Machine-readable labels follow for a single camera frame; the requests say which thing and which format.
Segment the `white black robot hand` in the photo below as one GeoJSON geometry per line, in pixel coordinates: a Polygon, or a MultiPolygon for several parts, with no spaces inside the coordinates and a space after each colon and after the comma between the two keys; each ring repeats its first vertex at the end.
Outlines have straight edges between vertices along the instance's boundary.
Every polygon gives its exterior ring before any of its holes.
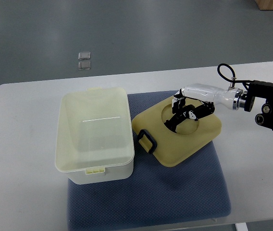
{"type": "Polygon", "coordinates": [[[239,88],[230,90],[221,89],[215,86],[204,84],[191,84],[181,88],[172,99],[171,119],[165,121],[167,128],[176,128],[177,125],[186,119],[199,120],[207,117],[215,111],[214,105],[224,105],[231,110],[238,110],[241,104],[243,91],[239,88]],[[207,102],[195,107],[192,104],[186,105],[186,98],[207,102]]]}

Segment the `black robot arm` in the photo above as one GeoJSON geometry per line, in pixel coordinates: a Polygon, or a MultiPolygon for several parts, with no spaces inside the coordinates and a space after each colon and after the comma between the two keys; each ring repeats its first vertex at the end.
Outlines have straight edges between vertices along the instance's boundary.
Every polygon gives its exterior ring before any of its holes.
{"type": "Polygon", "coordinates": [[[264,81],[245,81],[244,89],[235,87],[233,82],[227,89],[192,84],[181,88],[172,99],[172,118],[165,121],[165,126],[172,132],[187,119],[198,121],[210,116],[217,104],[222,104],[231,110],[243,108],[250,112],[256,98],[265,99],[261,113],[255,116],[257,125],[273,131],[273,83],[264,81]]]}

